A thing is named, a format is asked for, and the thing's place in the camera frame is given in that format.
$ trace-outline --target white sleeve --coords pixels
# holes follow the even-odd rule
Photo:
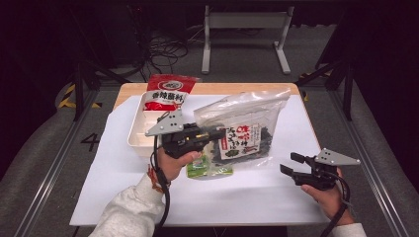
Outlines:
[[[336,226],[332,233],[334,237],[367,237],[361,223]]]
[[[145,174],[138,185],[120,192],[108,203],[90,236],[152,236],[156,215],[164,209],[162,197]]]

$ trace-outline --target clear plastic bag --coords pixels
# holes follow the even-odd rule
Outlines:
[[[201,129],[225,130],[224,139],[205,148],[210,162],[223,166],[268,157],[278,115],[290,94],[289,88],[245,92],[195,110]]]

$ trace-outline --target hand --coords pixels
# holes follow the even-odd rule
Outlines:
[[[163,170],[167,182],[171,182],[178,178],[179,173],[182,170],[182,167],[200,158],[201,155],[201,152],[191,151],[179,157],[178,159],[175,159],[166,154],[162,147],[160,147],[157,151],[158,164],[160,169]]]
[[[338,174],[342,177],[340,169],[338,169]],[[337,186],[327,191],[320,191],[309,185],[302,185],[301,189],[312,196],[320,204],[323,212],[329,219],[333,218],[342,204],[342,194]],[[355,223],[354,217],[351,215],[351,212],[346,209],[336,225],[339,226],[353,223]]]

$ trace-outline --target seaweed snack package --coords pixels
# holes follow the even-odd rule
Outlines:
[[[175,111],[191,93],[197,77],[155,74],[148,80],[145,93],[145,111]]]
[[[202,129],[224,129],[225,138],[205,147],[216,166],[269,156],[281,109],[291,90],[257,91],[231,95],[194,111]]]
[[[205,152],[203,152],[203,155],[200,158],[189,163],[186,167],[187,177],[192,179],[233,174],[232,167],[218,167],[212,165]]]

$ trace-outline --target label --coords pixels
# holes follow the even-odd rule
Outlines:
[[[259,123],[241,124],[225,129],[225,137],[218,141],[221,160],[235,159],[260,150],[262,126]]]
[[[199,78],[155,74],[148,81],[145,111],[175,111],[185,102]]]

